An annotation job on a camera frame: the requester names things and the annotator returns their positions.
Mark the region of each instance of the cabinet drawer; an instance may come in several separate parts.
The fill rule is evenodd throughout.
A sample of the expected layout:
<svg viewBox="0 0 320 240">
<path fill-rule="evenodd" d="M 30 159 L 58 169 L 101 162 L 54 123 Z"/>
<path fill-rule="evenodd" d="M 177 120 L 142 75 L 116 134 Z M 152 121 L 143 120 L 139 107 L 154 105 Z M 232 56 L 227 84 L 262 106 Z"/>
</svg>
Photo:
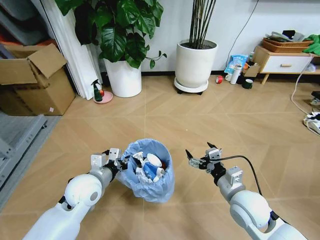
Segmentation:
<svg viewBox="0 0 320 240">
<path fill-rule="evenodd" d="M 309 56 L 270 56 L 261 73 L 301 73 Z"/>
</svg>

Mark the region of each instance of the white cabinet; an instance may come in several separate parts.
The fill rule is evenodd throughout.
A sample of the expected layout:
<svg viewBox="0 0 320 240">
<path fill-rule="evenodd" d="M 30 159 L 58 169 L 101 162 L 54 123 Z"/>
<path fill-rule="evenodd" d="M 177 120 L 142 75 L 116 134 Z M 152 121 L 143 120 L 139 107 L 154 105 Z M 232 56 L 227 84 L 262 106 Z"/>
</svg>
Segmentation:
<svg viewBox="0 0 320 240">
<path fill-rule="evenodd" d="M 262 46 L 257 46 L 254 51 L 253 61 L 261 66 L 260 73 L 265 74 L 262 81 L 262 84 L 264 85 L 269 77 L 269 74 L 300 74 L 306 65 L 316 57 L 319 56 L 303 52 L 271 52 Z M 320 75 L 320 66 L 316 65 L 315 72 L 306 71 L 303 74 Z"/>
<path fill-rule="evenodd" d="M 309 56 L 269 56 L 260 72 L 300 74 L 309 61 Z"/>
</svg>

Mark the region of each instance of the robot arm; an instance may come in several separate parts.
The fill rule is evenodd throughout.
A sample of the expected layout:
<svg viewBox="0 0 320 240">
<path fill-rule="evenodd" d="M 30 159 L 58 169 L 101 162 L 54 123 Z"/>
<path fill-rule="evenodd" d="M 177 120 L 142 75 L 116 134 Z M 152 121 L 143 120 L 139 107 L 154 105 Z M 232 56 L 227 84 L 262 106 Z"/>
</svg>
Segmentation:
<svg viewBox="0 0 320 240">
<path fill-rule="evenodd" d="M 254 240 L 306 240 L 293 226 L 283 221 L 270 207 L 266 199 L 257 192 L 246 190 L 243 171 L 234 166 L 225 169 L 220 161 L 222 150 L 208 143 L 210 149 L 202 158 L 194 158 L 186 151 L 189 165 L 205 170 L 214 178 L 225 200 L 230 204 L 234 221 Z M 268 226 L 265 232 L 261 228 Z"/>
<path fill-rule="evenodd" d="M 121 161 L 121 150 L 118 148 L 92 154 L 90 172 L 70 179 L 59 202 L 42 214 L 23 239 L 76 239 L 86 214 L 104 195 L 106 187 L 118 171 L 127 168 L 128 161 Z"/>
</svg>

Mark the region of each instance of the black cable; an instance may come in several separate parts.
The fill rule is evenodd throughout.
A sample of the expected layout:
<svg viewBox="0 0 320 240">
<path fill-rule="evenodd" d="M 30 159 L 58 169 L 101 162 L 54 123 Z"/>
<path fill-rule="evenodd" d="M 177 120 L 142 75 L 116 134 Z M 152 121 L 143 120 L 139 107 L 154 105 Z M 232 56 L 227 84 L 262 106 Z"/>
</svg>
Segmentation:
<svg viewBox="0 0 320 240">
<path fill-rule="evenodd" d="M 236 36 L 236 38 L 235 38 L 235 40 L 234 40 L 234 42 L 233 42 L 233 45 L 232 45 L 232 47 L 231 47 L 231 49 L 230 49 L 230 51 L 229 51 L 229 53 L 228 53 L 228 57 L 226 58 L 225 67 L 228 66 L 228 60 L 229 60 L 229 57 L 230 57 L 230 53 L 231 53 L 232 49 L 234 48 L 234 46 L 235 46 L 235 44 L 236 44 L 236 41 L 238 40 L 240 34 L 242 33 L 242 31 L 243 31 L 243 30 L 245 29 L 245 27 L 247 26 L 247 24 L 248 24 L 248 22 L 249 22 L 249 20 L 250 20 L 250 18 L 251 18 L 251 16 L 252 16 L 252 14 L 254 14 L 254 11 L 256 10 L 256 7 L 257 7 L 257 5 L 258 5 L 258 2 L 259 2 L 259 0 L 256 1 L 255 6 L 254 6 L 254 8 L 253 8 L 253 10 L 252 10 L 252 12 L 251 12 L 248 20 L 246 21 L 245 25 L 243 26 L 243 28 L 242 28 L 241 31 L 239 32 L 238 36 Z"/>
<path fill-rule="evenodd" d="M 253 173 L 253 176 L 254 176 L 254 179 L 255 179 L 255 182 L 256 182 L 256 186 L 258 187 L 259 194 L 261 196 L 263 196 L 262 192 L 261 192 L 260 185 L 259 185 L 259 181 L 258 181 L 258 178 L 256 175 L 256 171 L 254 169 L 254 166 L 252 165 L 252 163 L 250 162 L 250 160 L 248 158 L 246 158 L 245 156 L 242 156 L 242 155 L 235 155 L 235 156 L 228 156 L 228 157 L 219 158 L 219 159 L 217 159 L 217 161 L 223 161 L 223 160 L 235 159 L 235 158 L 243 158 L 249 163 L 251 170 L 252 170 L 252 173 Z"/>
</svg>

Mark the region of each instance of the blue garbage bag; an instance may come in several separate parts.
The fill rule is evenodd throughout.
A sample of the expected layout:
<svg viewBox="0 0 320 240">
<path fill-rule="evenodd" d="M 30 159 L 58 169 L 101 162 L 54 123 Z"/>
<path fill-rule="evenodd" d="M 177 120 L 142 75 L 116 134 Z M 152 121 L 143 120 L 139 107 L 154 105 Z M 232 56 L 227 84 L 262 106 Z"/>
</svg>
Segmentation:
<svg viewBox="0 0 320 240">
<path fill-rule="evenodd" d="M 133 160 L 132 155 L 143 152 L 143 157 L 147 154 L 156 155 L 161 161 L 165 162 L 165 174 L 157 182 L 143 184 L 139 182 L 136 176 L 137 164 Z M 137 198 L 143 198 L 148 202 L 165 203 L 167 202 L 175 190 L 175 174 L 174 166 L 168 149 L 159 141 L 154 139 L 140 139 L 129 144 L 123 153 L 121 159 L 130 155 L 128 159 L 128 169 L 117 174 L 117 179 L 132 189 Z"/>
</svg>

